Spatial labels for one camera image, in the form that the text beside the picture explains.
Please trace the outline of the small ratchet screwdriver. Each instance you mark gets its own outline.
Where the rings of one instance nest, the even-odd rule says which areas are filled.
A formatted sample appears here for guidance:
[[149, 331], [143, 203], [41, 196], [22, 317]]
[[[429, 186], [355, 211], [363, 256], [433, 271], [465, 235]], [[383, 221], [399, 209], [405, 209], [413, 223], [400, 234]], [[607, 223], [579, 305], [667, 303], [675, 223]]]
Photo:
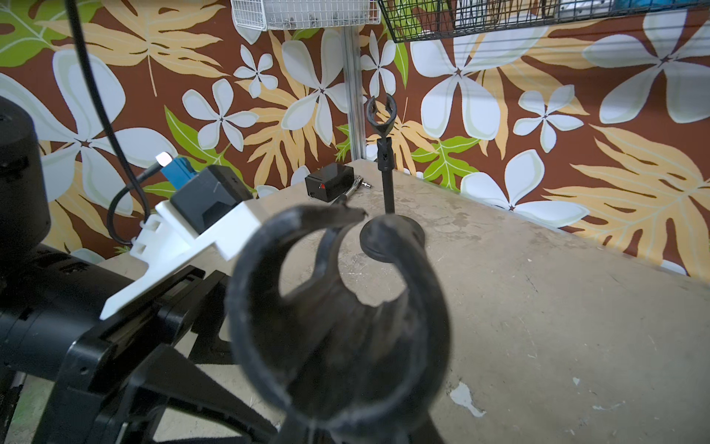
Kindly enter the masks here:
[[360, 188], [371, 189], [372, 185], [365, 181], [362, 176], [356, 175], [351, 187], [349, 187], [346, 192], [343, 192], [343, 194], [340, 194], [333, 202], [333, 205], [345, 205]]

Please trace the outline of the small black box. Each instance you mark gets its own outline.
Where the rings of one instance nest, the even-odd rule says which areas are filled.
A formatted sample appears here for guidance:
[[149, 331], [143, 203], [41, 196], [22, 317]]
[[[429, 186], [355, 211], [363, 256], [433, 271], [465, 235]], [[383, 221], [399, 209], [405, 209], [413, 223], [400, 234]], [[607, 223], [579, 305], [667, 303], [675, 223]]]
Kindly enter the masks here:
[[316, 200], [330, 203], [345, 194], [355, 181], [354, 169], [338, 163], [324, 166], [305, 178], [307, 195]]

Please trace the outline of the black microphone stand pole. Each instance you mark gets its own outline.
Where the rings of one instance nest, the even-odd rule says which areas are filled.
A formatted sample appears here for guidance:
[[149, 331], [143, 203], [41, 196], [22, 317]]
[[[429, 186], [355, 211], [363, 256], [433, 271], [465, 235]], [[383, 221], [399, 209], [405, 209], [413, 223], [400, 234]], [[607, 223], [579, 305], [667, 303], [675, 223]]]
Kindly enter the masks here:
[[367, 122], [379, 136], [379, 139], [376, 142], [377, 166], [382, 175], [385, 212], [387, 214], [394, 214], [395, 197], [392, 172], [395, 169], [395, 157], [392, 149], [392, 139], [389, 134], [394, 128], [398, 107], [396, 100], [391, 94], [386, 94], [385, 109], [386, 112], [388, 112], [388, 118], [384, 122], [376, 122], [376, 99], [371, 97], [365, 106], [365, 116]]

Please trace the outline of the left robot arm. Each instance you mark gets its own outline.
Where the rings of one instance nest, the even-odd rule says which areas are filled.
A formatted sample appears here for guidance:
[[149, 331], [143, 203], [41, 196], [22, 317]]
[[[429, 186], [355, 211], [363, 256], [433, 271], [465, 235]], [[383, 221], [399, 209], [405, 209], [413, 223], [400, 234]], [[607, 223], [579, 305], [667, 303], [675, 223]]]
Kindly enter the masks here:
[[218, 336], [227, 276], [187, 266], [107, 319], [126, 277], [44, 245], [51, 228], [38, 137], [1, 102], [1, 425], [20, 397], [12, 381], [53, 382], [37, 443], [150, 443], [166, 409], [266, 443], [277, 429], [202, 370]]

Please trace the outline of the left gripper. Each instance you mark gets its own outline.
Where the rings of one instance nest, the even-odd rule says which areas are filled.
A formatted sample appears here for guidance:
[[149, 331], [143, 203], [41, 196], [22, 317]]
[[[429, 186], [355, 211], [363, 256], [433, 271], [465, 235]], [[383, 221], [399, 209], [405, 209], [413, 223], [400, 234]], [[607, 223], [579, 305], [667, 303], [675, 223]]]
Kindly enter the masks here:
[[172, 408], [268, 443], [277, 429], [176, 350], [189, 332], [227, 346], [227, 277], [189, 266], [83, 333], [68, 349], [36, 443], [153, 443]]

